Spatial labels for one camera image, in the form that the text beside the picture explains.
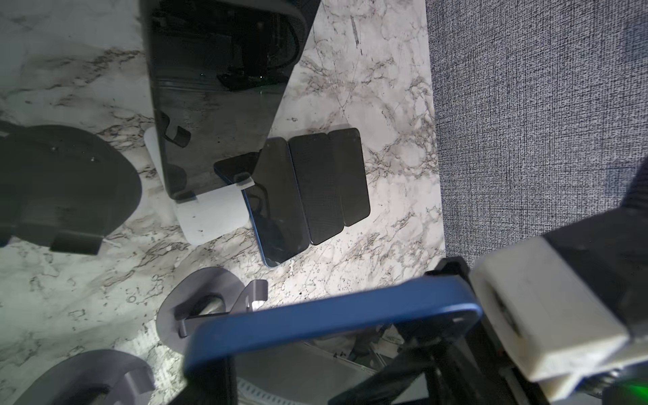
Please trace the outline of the black phone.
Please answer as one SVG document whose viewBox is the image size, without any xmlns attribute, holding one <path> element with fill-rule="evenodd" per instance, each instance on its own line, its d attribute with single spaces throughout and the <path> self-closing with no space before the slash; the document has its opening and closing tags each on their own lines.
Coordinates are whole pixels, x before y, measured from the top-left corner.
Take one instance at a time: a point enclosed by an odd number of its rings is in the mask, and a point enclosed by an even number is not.
<svg viewBox="0 0 648 405">
<path fill-rule="evenodd" d="M 381 324 L 467 314 L 461 333 L 483 315 L 469 285 L 457 276 L 423 276 L 400 285 L 311 300 L 260 312 L 217 317 L 192 334 L 185 376 L 236 354 Z"/>
<path fill-rule="evenodd" d="M 214 164 L 221 180 L 235 184 L 252 180 L 243 191 L 264 264 L 269 268 L 290 260 L 311 244 L 288 143 L 270 138 L 262 150 Z"/>
<path fill-rule="evenodd" d="M 242 182 L 257 165 L 320 4 L 143 1 L 143 43 L 169 197 Z"/>
<path fill-rule="evenodd" d="M 314 133 L 291 138 L 289 147 L 310 241 L 316 246 L 344 228 L 332 145 L 325 133 Z"/>
<path fill-rule="evenodd" d="M 361 136 L 357 128 L 328 134 L 337 177 L 344 225 L 351 226 L 371 213 Z"/>
</svg>

